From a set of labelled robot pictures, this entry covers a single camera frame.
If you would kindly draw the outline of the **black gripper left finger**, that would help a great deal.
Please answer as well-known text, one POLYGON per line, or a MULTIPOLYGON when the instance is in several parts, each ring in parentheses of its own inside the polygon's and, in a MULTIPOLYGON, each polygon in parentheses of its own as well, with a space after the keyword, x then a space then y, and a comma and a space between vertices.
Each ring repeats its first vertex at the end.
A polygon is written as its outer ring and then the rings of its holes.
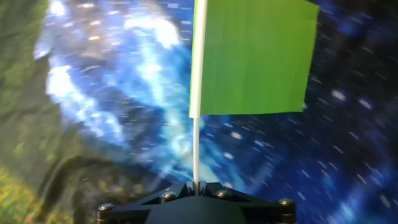
POLYGON ((115 205, 104 203, 97 208, 96 224, 117 224, 144 221, 150 214, 160 208, 165 208, 178 199, 194 196, 195 184, 186 182, 184 184, 172 184, 170 187, 146 196, 128 205, 115 205))

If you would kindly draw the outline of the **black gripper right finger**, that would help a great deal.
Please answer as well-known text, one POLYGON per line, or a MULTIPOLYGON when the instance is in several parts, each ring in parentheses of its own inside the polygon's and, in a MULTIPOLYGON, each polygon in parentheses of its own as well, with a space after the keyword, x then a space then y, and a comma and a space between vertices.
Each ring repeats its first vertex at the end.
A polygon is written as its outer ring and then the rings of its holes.
POLYGON ((199 186, 201 196, 215 198, 238 208, 246 218, 246 223, 296 224, 296 203, 289 198, 269 202, 225 187, 219 182, 201 181, 199 186))

